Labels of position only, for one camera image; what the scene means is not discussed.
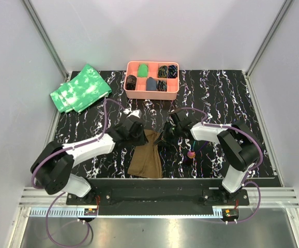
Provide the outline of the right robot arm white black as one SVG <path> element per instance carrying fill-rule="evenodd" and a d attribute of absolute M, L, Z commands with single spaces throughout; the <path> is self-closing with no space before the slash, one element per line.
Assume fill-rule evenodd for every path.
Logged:
<path fill-rule="evenodd" d="M 190 107 L 172 111 L 169 114 L 170 120 L 165 122 L 155 144 L 172 145 L 178 138 L 219 144 L 229 162 L 227 174 L 222 181 L 223 189 L 219 191 L 219 199 L 223 204 L 230 205 L 236 201 L 237 191 L 242 188 L 249 172 L 262 164 L 264 148 L 243 121 L 223 125 L 206 123 L 202 118 L 201 121 L 194 122 L 187 116 L 186 110 L 203 113 Z"/>

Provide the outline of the brown cloth napkin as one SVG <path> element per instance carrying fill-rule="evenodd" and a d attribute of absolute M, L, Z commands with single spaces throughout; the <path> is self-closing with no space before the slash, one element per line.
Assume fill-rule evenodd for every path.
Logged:
<path fill-rule="evenodd" d="M 158 145 L 154 144 L 159 133 L 153 130 L 144 130 L 148 143 L 137 146 L 134 150 L 128 174 L 142 178 L 162 178 L 162 165 L 158 152 Z"/>

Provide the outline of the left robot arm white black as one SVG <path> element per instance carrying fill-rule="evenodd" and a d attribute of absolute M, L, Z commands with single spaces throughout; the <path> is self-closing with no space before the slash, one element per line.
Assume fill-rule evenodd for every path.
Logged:
<path fill-rule="evenodd" d="M 72 144 L 48 143 L 31 167 L 32 180 L 36 180 L 49 195 L 63 191 L 89 205 L 95 200 L 96 192 L 85 178 L 72 174 L 72 168 L 91 158 L 109 154 L 118 146 L 146 143 L 142 120 L 130 116 L 97 137 Z"/>

